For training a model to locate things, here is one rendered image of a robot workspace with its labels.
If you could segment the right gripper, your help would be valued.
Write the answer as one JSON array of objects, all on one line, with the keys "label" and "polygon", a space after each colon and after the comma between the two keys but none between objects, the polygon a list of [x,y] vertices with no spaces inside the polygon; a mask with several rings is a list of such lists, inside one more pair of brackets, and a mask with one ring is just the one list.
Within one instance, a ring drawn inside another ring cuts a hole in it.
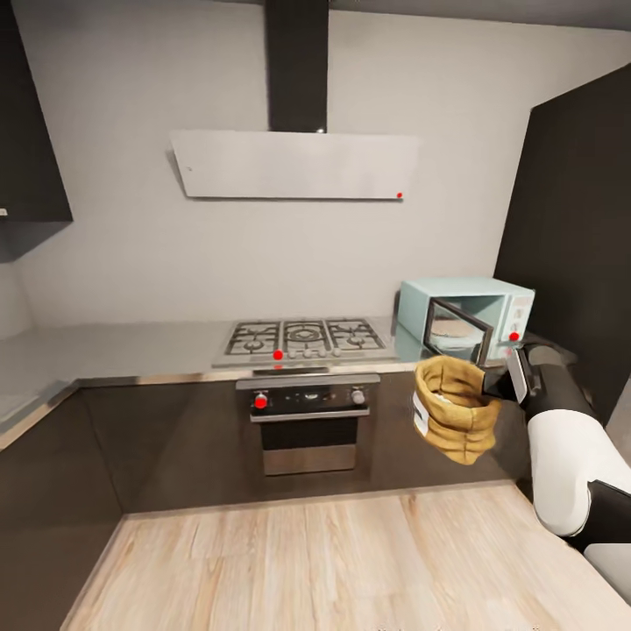
[{"label": "right gripper", "polygon": [[516,393],[508,385],[507,375],[496,372],[485,372],[483,379],[483,394],[499,397],[502,400],[517,400]]}]

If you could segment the popcorn bag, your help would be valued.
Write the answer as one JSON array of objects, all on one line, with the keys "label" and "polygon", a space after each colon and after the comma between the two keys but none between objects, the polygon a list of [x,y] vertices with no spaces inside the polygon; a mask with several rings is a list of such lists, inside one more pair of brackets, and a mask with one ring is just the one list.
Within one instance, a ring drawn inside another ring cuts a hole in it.
[{"label": "popcorn bag", "polygon": [[434,356],[415,370],[416,432],[463,465],[495,445],[493,425],[502,399],[482,392],[485,372],[472,362]]}]

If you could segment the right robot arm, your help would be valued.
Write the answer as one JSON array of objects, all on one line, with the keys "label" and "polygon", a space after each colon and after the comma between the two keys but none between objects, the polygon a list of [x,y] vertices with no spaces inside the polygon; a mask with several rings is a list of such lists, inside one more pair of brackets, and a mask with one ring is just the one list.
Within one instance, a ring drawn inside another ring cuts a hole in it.
[{"label": "right robot arm", "polygon": [[526,342],[483,394],[518,401],[530,440],[533,505],[549,533],[575,548],[631,607],[631,468],[592,410],[563,353]]}]

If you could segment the microwave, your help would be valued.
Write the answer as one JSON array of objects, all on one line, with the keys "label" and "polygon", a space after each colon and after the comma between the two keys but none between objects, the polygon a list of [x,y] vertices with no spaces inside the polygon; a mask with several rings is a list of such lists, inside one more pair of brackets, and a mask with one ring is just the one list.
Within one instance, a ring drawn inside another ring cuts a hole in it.
[{"label": "microwave", "polygon": [[484,371],[490,343],[521,340],[535,290],[485,277],[404,278],[397,321],[437,357]]}]

